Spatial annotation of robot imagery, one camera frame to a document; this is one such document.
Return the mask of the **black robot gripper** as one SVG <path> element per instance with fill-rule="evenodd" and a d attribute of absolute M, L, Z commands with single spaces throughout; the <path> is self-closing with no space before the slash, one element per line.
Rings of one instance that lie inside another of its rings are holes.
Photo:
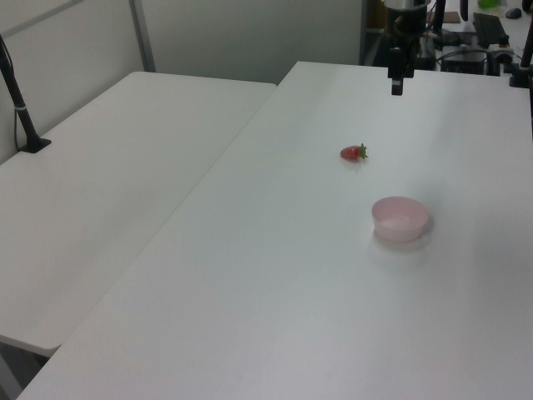
<path fill-rule="evenodd" d="M 390 37 L 393 48 L 389 51 L 387 76 L 391 80 L 391 94 L 403 94 L 403 80 L 413 78 L 416 45 L 426 30 L 427 6 L 410 9 L 390 9 Z"/>

